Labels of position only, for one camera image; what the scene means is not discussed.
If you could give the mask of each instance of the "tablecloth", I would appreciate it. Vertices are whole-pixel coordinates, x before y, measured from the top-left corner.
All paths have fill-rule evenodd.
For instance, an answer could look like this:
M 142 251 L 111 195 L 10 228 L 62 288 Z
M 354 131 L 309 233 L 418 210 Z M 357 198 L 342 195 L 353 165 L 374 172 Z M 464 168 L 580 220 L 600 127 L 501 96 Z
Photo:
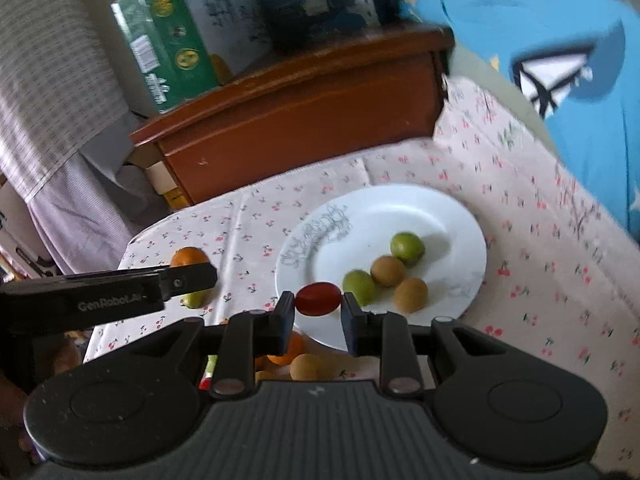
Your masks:
M 640 472 L 640 251 L 491 94 L 465 78 L 448 86 L 433 139 L 293 170 L 177 212 L 134 238 L 121 268 L 165 264 L 183 246 L 201 247 L 219 269 L 214 297 L 195 311 L 174 298 L 164 312 L 97 327 L 87 359 L 183 317 L 216 324 L 242 310 L 273 309 L 278 252 L 309 212 L 363 186 L 431 186 L 463 203 L 486 240 L 485 280 L 464 321 L 591 381 L 609 409 L 596 464 Z M 328 356 L 337 380 L 378 374 L 375 358 L 307 345 Z

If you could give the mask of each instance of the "red cherry tomato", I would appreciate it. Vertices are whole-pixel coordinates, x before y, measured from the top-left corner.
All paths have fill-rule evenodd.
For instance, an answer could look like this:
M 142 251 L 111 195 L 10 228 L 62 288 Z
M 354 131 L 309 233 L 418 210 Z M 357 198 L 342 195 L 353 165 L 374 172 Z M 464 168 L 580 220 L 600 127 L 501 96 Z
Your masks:
M 341 299 L 340 289 L 333 283 L 312 283 L 296 294 L 296 309 L 305 316 L 324 316 L 338 308 Z

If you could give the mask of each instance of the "blue blanket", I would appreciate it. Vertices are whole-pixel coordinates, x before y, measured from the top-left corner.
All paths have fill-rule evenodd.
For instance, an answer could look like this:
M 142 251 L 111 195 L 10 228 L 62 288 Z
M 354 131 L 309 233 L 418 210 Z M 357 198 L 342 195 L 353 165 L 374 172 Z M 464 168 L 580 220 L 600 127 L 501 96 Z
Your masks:
M 617 0 L 405 0 L 518 86 L 565 166 L 640 238 L 640 18 Z

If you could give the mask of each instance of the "wooden cabinet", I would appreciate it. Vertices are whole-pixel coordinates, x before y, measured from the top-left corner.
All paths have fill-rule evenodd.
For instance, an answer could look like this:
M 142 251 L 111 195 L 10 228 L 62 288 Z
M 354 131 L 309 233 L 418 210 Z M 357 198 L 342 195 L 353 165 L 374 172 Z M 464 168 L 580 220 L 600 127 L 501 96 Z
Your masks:
M 430 136 L 442 110 L 447 29 L 368 32 L 275 63 L 149 121 L 193 203 L 305 164 Z

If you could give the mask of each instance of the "white star print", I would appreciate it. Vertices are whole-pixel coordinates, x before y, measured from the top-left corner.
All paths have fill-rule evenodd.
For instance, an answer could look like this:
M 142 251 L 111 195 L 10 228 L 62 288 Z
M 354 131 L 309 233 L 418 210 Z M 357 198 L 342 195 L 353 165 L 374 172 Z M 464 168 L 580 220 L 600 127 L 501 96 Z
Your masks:
M 636 184 L 634 184 L 634 193 L 636 194 L 636 197 L 632 205 L 629 206 L 629 211 L 640 211 L 640 189 L 638 189 Z

